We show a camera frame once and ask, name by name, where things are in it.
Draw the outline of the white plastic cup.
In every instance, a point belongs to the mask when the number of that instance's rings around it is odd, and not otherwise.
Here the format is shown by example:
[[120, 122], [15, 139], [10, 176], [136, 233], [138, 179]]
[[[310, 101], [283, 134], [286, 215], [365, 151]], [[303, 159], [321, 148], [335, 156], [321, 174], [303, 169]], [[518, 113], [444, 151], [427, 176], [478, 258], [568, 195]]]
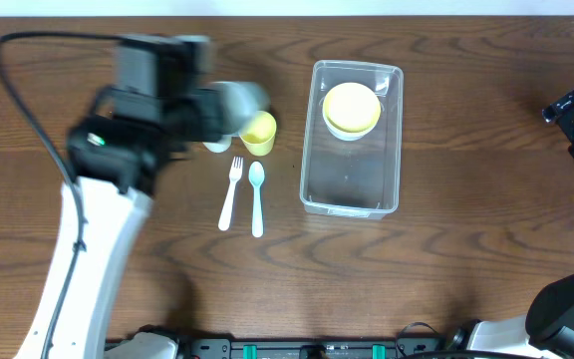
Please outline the white plastic cup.
[[223, 136], [216, 142], [203, 142], [204, 146], [211, 152], [220, 154], [227, 151], [232, 143], [232, 137], [229, 135]]

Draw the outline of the yellow plastic cup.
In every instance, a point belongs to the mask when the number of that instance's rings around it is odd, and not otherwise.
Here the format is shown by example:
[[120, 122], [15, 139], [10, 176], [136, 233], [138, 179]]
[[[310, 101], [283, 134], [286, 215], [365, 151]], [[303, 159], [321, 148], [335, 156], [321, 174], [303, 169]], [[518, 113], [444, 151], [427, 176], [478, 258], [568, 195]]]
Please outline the yellow plastic cup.
[[239, 133], [239, 137], [252, 155], [263, 157], [273, 149], [276, 133], [275, 118], [268, 112], [259, 111], [248, 126]]

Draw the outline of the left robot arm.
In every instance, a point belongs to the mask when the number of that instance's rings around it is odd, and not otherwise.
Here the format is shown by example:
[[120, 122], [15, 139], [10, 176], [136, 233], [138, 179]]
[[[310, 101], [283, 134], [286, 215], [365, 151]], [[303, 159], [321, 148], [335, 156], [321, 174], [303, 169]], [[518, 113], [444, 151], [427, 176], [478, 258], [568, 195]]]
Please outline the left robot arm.
[[215, 82], [177, 97], [105, 87], [68, 133], [58, 237], [19, 358], [101, 358], [156, 179], [187, 144], [216, 143], [266, 107], [263, 90]]

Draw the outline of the yellow plastic bowl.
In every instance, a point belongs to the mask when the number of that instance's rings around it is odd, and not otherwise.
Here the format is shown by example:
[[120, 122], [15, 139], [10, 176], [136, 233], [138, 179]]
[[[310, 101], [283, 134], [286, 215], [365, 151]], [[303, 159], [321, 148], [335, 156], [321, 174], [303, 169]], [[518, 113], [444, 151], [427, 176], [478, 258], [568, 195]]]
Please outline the yellow plastic bowl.
[[334, 128], [344, 133], [369, 130], [378, 122], [381, 112], [375, 92], [360, 83], [339, 84], [323, 101], [323, 115]]

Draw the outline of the white plastic bowl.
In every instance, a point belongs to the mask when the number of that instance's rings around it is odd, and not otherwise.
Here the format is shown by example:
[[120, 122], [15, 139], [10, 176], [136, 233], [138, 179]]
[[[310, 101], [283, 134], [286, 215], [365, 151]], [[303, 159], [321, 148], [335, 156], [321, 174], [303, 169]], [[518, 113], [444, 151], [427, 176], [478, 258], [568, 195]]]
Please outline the white plastic bowl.
[[353, 142], [363, 138], [365, 135], [370, 133], [376, 125], [372, 125], [369, 128], [360, 131], [360, 132], [346, 132], [342, 129], [337, 128], [332, 123], [327, 123], [327, 128], [330, 133], [339, 140], [346, 141], [346, 142]]

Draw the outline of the pink plastic fork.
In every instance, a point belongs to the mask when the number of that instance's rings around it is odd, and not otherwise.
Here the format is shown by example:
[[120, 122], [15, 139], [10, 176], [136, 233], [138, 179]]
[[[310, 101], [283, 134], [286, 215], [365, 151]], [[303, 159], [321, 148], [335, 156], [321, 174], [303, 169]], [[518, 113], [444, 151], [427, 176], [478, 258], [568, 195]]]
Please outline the pink plastic fork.
[[244, 162], [243, 157], [236, 156], [233, 158], [231, 164], [231, 168], [228, 175], [229, 177], [228, 191], [218, 221], [218, 228], [221, 231], [226, 231], [231, 224], [235, 191], [238, 182], [242, 178], [243, 162]]

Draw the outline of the mint green plastic spoon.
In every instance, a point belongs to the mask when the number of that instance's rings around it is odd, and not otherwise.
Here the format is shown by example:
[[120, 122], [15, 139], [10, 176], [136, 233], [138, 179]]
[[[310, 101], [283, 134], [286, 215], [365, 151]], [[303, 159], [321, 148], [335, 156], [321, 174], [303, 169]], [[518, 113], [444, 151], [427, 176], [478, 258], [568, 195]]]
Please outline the mint green plastic spoon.
[[254, 237], [261, 237], [264, 234], [261, 187], [265, 180], [265, 171], [261, 162], [251, 164], [248, 179], [253, 188], [251, 232]]

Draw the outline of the grey plastic cup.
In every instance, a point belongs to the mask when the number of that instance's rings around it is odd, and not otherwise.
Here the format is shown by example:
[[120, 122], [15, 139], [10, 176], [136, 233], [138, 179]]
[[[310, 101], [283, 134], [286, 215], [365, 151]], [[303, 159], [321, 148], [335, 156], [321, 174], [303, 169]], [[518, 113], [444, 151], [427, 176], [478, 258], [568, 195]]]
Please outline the grey plastic cup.
[[255, 118], [256, 113], [270, 107], [270, 98], [265, 90], [254, 82], [213, 82], [222, 106], [225, 135], [236, 135]]

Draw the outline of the clear plastic container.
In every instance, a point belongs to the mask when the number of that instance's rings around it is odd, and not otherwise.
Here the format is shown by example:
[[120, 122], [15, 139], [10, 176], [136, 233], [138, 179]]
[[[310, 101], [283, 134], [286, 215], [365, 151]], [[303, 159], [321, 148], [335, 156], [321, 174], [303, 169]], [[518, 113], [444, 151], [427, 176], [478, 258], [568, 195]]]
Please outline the clear plastic container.
[[[381, 116], [355, 141], [334, 136], [324, 98], [343, 83], [360, 83], [378, 97]], [[313, 67], [304, 134], [300, 199], [310, 213], [381, 219], [400, 201], [404, 73], [393, 65], [321, 60]]]

